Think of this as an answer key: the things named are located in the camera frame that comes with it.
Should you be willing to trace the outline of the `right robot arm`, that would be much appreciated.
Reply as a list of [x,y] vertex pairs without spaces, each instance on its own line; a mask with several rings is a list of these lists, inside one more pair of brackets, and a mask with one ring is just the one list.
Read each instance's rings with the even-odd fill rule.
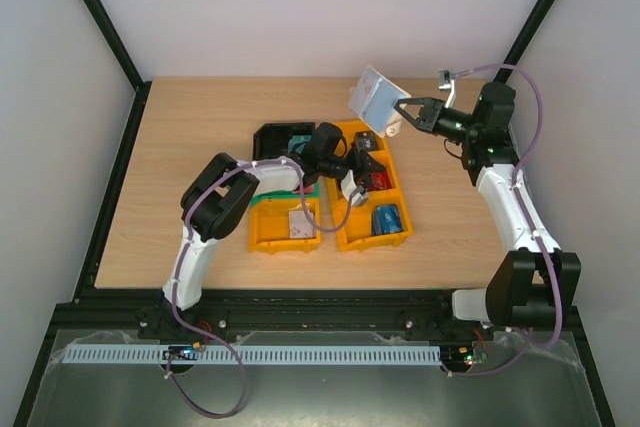
[[486,288],[454,291],[452,305],[436,314],[438,331],[450,339],[471,321],[559,330],[577,288],[578,256],[563,251],[543,225],[525,185],[509,129],[515,98],[511,87],[489,82],[470,113],[432,97],[400,99],[394,106],[415,129],[461,146],[461,164],[487,203],[506,251]]

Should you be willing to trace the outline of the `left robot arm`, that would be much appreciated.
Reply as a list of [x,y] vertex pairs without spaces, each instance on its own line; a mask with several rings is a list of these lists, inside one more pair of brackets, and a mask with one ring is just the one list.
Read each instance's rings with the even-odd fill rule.
[[347,207],[363,205],[372,177],[385,167],[372,154],[371,132],[348,141],[335,124],[267,123],[253,135],[253,158],[239,161],[217,154],[185,191],[180,201],[181,247],[164,298],[185,311],[201,299],[204,277],[218,244],[238,226],[251,201],[262,195],[296,194],[302,200],[302,226],[324,232],[304,199],[320,178],[338,182]]

